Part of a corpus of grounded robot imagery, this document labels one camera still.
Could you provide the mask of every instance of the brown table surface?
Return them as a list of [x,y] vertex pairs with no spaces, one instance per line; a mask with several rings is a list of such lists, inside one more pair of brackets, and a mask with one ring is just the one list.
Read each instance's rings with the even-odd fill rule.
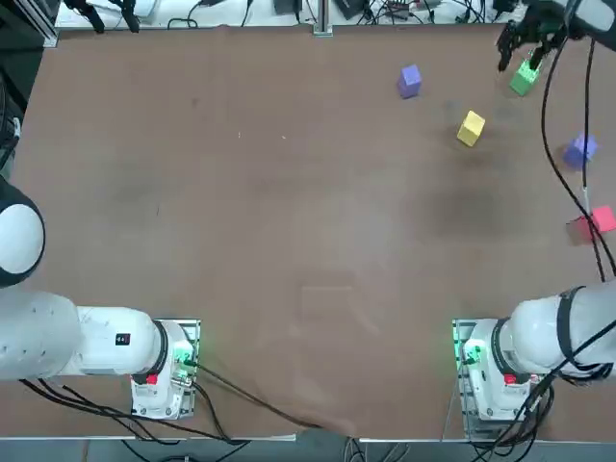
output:
[[[547,72],[516,97],[520,56],[497,73],[499,31],[68,36],[44,54],[13,177],[47,224],[29,286],[201,318],[207,364],[328,428],[441,438],[451,320],[598,280],[590,247],[568,241],[578,213],[542,148]],[[570,44],[555,77],[554,148],[582,127],[587,46]],[[422,92],[402,100],[396,79],[411,63]],[[614,207],[615,72],[599,47],[591,124],[603,149],[590,180],[594,203]],[[470,109],[487,120],[472,149],[455,137]],[[129,407],[125,377],[70,382]],[[542,438],[616,441],[610,386],[559,384]],[[296,430],[209,388],[232,434]],[[0,392],[4,436],[126,434],[18,384]],[[463,437],[457,401],[446,438]],[[201,405],[184,423],[212,430]]]

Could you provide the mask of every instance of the purple cube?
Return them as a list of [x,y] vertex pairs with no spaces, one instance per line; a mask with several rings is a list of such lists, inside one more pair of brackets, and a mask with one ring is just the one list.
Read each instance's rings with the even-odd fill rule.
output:
[[398,78],[398,91],[404,99],[416,96],[420,92],[422,85],[422,76],[416,65],[405,67]]
[[[597,151],[597,142],[595,137],[588,135],[588,147],[586,151],[586,160],[590,161]],[[564,161],[571,168],[581,169],[584,162],[584,134],[580,133],[577,138],[569,143],[565,154]]]

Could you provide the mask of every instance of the green cube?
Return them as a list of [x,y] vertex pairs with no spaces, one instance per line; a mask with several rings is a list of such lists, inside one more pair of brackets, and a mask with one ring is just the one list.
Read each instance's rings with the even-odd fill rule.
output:
[[520,65],[520,68],[516,71],[509,87],[518,93],[520,96],[524,96],[528,93],[530,88],[534,85],[537,77],[539,76],[539,70],[541,70],[541,63],[535,70],[530,68],[528,60],[524,60]]

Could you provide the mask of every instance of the yellow cube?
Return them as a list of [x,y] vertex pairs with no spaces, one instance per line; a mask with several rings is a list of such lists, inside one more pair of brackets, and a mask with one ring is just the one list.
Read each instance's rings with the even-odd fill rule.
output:
[[458,139],[468,146],[474,146],[479,135],[481,135],[484,124],[485,118],[475,114],[473,111],[469,111],[458,131]]

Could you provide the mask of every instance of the toy block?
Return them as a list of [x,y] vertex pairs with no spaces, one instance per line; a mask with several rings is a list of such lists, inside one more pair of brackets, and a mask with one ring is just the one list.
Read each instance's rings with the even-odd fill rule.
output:
[[398,91],[404,99],[417,96],[422,86],[422,75],[419,68],[413,64],[405,67],[398,77]]
[[[588,135],[588,146],[586,150],[586,160],[589,162],[592,160],[598,145],[595,137]],[[576,139],[572,140],[563,155],[565,163],[575,169],[581,169],[584,162],[584,134],[580,133]]]
[[[616,229],[616,218],[608,205],[593,209],[591,217],[601,234]],[[572,225],[572,231],[575,233],[575,237],[577,237],[578,240],[587,243],[591,242],[590,229],[586,217],[576,218],[569,224]]]
[[485,125],[485,119],[473,111],[469,111],[458,131],[458,139],[467,146],[473,147],[479,135],[481,135],[483,125]]
[[528,93],[530,88],[537,81],[537,77],[539,77],[539,71],[541,70],[541,63],[537,65],[535,70],[530,68],[530,60],[522,61],[520,67],[514,74],[511,82],[509,83],[509,87],[518,93],[520,96],[524,96]]

